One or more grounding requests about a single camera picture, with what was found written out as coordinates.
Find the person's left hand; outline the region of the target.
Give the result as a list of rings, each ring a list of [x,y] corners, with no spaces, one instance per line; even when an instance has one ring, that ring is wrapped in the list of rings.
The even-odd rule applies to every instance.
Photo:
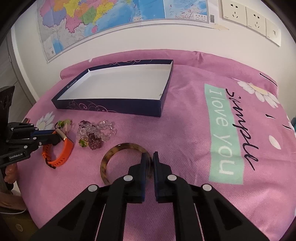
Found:
[[[18,179],[18,166],[17,163],[6,166],[4,171],[4,181],[6,187],[11,191],[14,187],[14,183]]]

